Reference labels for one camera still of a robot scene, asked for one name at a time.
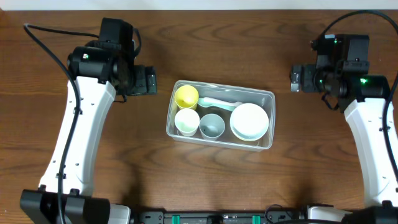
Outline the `grey cup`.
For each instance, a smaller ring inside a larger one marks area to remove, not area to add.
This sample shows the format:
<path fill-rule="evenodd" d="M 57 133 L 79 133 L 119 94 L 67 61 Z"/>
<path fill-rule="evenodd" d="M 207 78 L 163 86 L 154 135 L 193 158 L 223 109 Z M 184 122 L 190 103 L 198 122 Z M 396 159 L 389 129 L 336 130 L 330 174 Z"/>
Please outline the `grey cup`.
<path fill-rule="evenodd" d="M 225 127 L 224 119 L 217 114 L 206 114 L 200 119 L 199 129 L 203 139 L 217 140 Z"/>

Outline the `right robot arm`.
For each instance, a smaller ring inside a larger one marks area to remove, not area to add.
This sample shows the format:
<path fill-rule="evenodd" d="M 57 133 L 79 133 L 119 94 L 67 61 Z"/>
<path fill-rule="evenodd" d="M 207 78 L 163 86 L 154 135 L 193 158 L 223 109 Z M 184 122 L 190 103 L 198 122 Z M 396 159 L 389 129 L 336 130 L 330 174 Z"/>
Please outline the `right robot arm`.
<path fill-rule="evenodd" d="M 296 223 L 397 223 L 397 133 L 386 77 L 363 70 L 294 65 L 292 91 L 335 96 L 353 133 L 364 182 L 365 208 L 348 212 L 334 207 L 308 207 Z"/>

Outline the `white cup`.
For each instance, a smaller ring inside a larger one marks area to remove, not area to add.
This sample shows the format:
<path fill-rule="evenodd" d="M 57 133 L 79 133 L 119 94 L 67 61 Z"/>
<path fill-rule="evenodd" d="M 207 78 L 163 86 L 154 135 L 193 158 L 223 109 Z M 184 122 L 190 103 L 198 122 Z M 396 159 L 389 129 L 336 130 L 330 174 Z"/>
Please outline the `white cup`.
<path fill-rule="evenodd" d="M 200 124 L 200 117 L 193 109 L 182 109 L 175 115 L 174 123 L 183 136 L 193 136 Z"/>

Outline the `mint green spoon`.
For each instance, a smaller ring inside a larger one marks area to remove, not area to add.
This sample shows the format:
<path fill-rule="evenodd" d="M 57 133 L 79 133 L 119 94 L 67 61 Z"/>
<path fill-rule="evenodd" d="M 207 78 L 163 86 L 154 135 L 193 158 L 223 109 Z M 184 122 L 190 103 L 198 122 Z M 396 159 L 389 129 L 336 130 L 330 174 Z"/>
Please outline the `mint green spoon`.
<path fill-rule="evenodd" d="M 209 108 L 209 107 L 216 107 L 216 108 L 221 108 L 227 111 L 233 111 L 236 107 L 233 106 L 222 106 L 222 105 L 212 105 L 210 103 L 205 103 L 203 98 L 198 99 L 198 105 L 203 107 L 203 108 Z"/>

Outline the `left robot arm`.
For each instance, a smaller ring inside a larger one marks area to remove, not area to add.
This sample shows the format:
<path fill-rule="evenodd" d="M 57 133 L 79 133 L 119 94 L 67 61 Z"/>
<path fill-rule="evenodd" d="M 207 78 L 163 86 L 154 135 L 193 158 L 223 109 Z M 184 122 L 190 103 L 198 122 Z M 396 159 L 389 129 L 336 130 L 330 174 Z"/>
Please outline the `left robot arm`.
<path fill-rule="evenodd" d="M 131 209 L 94 198 L 94 169 L 104 122 L 115 97 L 157 92 L 153 66 L 136 52 L 77 47 L 68 56 L 67 106 L 52 159 L 37 190 L 23 190 L 20 207 L 34 223 L 131 223 Z"/>

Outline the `clear plastic container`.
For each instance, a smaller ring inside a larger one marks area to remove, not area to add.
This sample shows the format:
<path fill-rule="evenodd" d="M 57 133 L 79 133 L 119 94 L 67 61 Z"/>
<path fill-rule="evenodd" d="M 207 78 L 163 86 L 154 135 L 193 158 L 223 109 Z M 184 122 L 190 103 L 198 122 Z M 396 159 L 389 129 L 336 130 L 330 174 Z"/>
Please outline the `clear plastic container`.
<path fill-rule="evenodd" d="M 214 106 L 209 108 L 197 106 L 196 112 L 198 113 L 199 117 L 203 117 L 206 114 L 212 113 L 221 116 L 226 125 L 224 133 L 216 140 L 203 139 L 199 131 L 197 131 L 193 136 L 182 135 L 181 132 L 175 127 L 174 117 L 179 111 L 179 108 L 175 102 L 175 92 L 184 85 L 191 85 L 195 87 L 198 90 L 199 97 L 216 98 L 217 100 L 228 101 L 231 103 L 235 103 L 237 101 L 242 103 L 253 103 L 260 106 L 269 117 L 269 129 L 267 130 L 265 135 L 263 135 L 263 137 L 256 141 L 243 141 L 237 138 L 230 128 L 230 111 Z M 172 90 L 165 130 L 167 135 L 175 141 L 256 152 L 268 150 L 271 148 L 274 138 L 275 94 L 267 90 L 245 88 L 241 86 L 196 82 L 190 80 L 178 80 L 175 82 L 174 88 Z"/>

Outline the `pink fork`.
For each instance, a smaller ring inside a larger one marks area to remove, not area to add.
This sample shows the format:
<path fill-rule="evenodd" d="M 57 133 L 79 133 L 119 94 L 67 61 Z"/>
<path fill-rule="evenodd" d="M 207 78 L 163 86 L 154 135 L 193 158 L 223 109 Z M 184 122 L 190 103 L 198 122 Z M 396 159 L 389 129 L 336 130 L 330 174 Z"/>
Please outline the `pink fork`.
<path fill-rule="evenodd" d="M 222 105 L 222 106 L 237 107 L 237 106 L 240 106 L 242 104 L 242 102 L 230 103 L 230 102 L 227 102 L 227 101 L 217 100 L 215 98 L 209 98 L 209 97 L 204 97 L 203 100 L 204 100 L 205 103 L 210 103 L 212 105 Z"/>

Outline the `white bowl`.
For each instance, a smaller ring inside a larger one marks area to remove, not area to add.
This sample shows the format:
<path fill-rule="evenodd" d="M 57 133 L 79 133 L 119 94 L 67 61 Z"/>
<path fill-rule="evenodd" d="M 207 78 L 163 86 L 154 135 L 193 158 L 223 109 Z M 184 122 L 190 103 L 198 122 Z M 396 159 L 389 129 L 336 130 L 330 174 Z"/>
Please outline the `white bowl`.
<path fill-rule="evenodd" d="M 265 110 L 253 103 L 244 103 L 231 113 L 229 124 L 233 134 L 243 141 L 257 141 L 269 129 Z"/>

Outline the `yellow cup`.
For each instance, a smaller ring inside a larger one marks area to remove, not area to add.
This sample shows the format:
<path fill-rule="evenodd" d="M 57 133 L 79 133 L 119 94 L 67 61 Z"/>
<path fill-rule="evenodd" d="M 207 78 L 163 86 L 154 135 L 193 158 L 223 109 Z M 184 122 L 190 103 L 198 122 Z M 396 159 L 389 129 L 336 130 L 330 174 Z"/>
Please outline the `yellow cup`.
<path fill-rule="evenodd" d="M 182 109 L 196 110 L 199 99 L 198 90 L 191 85 L 184 85 L 177 89 L 174 100 L 177 106 Z"/>

